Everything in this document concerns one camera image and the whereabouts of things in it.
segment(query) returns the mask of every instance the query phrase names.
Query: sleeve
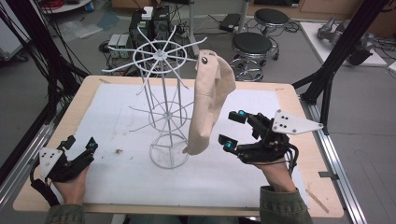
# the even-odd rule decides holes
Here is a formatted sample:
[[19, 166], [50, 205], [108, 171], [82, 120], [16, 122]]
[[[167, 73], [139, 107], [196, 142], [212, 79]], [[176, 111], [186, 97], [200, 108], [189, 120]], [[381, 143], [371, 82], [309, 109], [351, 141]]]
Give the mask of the sleeve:
[[262, 224], [313, 223], [299, 190], [280, 193], [270, 186], [261, 187], [260, 217]]
[[84, 207], [78, 204], [56, 205], [49, 209], [45, 224], [83, 224]]

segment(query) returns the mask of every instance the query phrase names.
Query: beige sock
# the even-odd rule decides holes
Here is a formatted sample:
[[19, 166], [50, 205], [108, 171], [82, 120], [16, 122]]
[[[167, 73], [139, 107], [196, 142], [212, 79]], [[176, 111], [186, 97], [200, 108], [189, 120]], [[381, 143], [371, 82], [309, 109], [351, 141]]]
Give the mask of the beige sock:
[[183, 153], [197, 155], [209, 146], [213, 126], [219, 118], [227, 95], [235, 90], [233, 69], [215, 52], [200, 50], [195, 66], [194, 109], [189, 143]]

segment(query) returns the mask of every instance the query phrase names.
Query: chair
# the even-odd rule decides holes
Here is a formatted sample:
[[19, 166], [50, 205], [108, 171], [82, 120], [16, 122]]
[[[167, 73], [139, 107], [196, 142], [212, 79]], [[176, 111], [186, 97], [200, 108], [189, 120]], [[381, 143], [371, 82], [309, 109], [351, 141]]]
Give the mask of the chair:
[[262, 8], [254, 13], [254, 20], [258, 24], [264, 26], [262, 34], [269, 37], [272, 41], [276, 43], [271, 51], [276, 50], [276, 54], [274, 55], [273, 59], [277, 60], [277, 58], [279, 57], [279, 45], [272, 37], [268, 36], [268, 34], [273, 32], [277, 28], [284, 27], [289, 22], [289, 17], [285, 13], [276, 9]]
[[[237, 55], [230, 62], [235, 71], [237, 81], [259, 81], [262, 79], [262, 67], [265, 65], [265, 57], [272, 48], [270, 39], [256, 33], [241, 33], [233, 37], [233, 50]], [[253, 59], [262, 59], [259, 63]]]
[[238, 81], [260, 81], [263, 78], [262, 67], [266, 64], [266, 56], [269, 52], [275, 51], [274, 60], [279, 55], [279, 45], [268, 36], [273, 30], [283, 27], [289, 22], [288, 16], [271, 8], [262, 8], [255, 12], [255, 21], [264, 26], [262, 35], [256, 33], [240, 33], [233, 37], [233, 50], [237, 54], [230, 62], [230, 66], [235, 71], [235, 79]]

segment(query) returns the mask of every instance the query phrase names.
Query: electronic equipment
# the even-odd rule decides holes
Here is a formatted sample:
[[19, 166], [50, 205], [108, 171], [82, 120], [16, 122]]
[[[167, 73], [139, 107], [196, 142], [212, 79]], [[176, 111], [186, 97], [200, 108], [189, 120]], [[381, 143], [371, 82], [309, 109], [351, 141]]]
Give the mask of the electronic equipment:
[[298, 148], [289, 143], [286, 133], [298, 134], [312, 132], [323, 128], [323, 125], [312, 120], [296, 117], [281, 110], [276, 111], [273, 119], [268, 119], [263, 114], [249, 114], [243, 110], [229, 113], [228, 119], [247, 123], [253, 128], [252, 136], [260, 141], [253, 144], [238, 145], [238, 141], [219, 135], [219, 143], [226, 152], [233, 153], [241, 162], [246, 164], [262, 164], [273, 162], [289, 155], [289, 172], [297, 164]]
[[232, 32], [235, 26], [238, 26], [241, 15], [237, 13], [228, 14], [220, 23], [219, 29], [227, 32]]
[[152, 19], [152, 13], [153, 13], [153, 7], [144, 7], [143, 8], [143, 13], [142, 13], [142, 20], [143, 21], [151, 21]]
[[[327, 39], [333, 45], [337, 43], [340, 39], [341, 35], [344, 33], [345, 29], [348, 27], [350, 20], [345, 20], [341, 24], [338, 24], [335, 28], [334, 32], [332, 31], [332, 27], [335, 23], [335, 17], [331, 17], [326, 24], [318, 28], [318, 39]], [[364, 63], [368, 57], [373, 55], [370, 52], [371, 49], [375, 46], [374, 35], [370, 33], [366, 33], [361, 37], [361, 40], [355, 44], [355, 48], [353, 51], [346, 57], [346, 61], [352, 65], [359, 65]]]
[[[118, 49], [130, 49], [132, 47], [131, 37], [129, 35], [121, 35], [119, 43], [117, 44]], [[119, 51], [120, 57], [127, 59], [130, 57], [130, 51]]]
[[142, 21], [142, 13], [138, 11], [132, 15], [131, 23], [129, 25], [129, 34], [131, 36], [132, 42], [134, 43], [134, 48], [136, 48], [136, 45], [147, 43], [147, 40], [139, 33], [137, 27], [139, 27], [143, 35], [151, 40], [152, 32], [150, 22]]
[[170, 35], [170, 16], [169, 6], [154, 8], [152, 24], [154, 36], [157, 40], [166, 40]]
[[[116, 49], [117, 48], [117, 44], [119, 43], [121, 35], [112, 35], [110, 40], [108, 41], [108, 46]], [[120, 57], [120, 52], [116, 51], [116, 50], [110, 50], [110, 55], [112, 58], [119, 58]]]
[[[87, 166], [93, 161], [93, 154], [98, 148], [98, 144], [91, 137], [86, 150], [77, 156], [74, 160], [68, 161], [65, 155], [65, 151], [73, 146], [76, 139], [73, 135], [70, 135], [66, 141], [62, 141], [61, 144], [56, 148], [40, 149], [32, 170], [30, 172], [31, 186], [36, 189], [49, 203], [49, 206], [59, 204], [56, 195], [53, 193], [48, 183], [48, 179], [52, 182], [67, 182], [76, 178]], [[41, 177], [45, 179], [43, 182], [41, 179], [35, 179], [35, 168], [40, 165]]]

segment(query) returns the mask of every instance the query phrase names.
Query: human hand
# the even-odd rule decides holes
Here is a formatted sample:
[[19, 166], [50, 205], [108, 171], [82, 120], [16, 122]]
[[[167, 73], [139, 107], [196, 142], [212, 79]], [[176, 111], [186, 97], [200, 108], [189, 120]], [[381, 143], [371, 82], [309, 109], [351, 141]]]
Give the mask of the human hand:
[[53, 182], [55, 188], [61, 193], [65, 204], [81, 204], [85, 194], [85, 179], [88, 168], [85, 168], [75, 179], [67, 182]]
[[296, 187], [286, 166], [285, 159], [279, 159], [273, 162], [255, 163], [257, 168], [268, 180], [268, 183], [274, 188], [275, 192], [294, 192]]

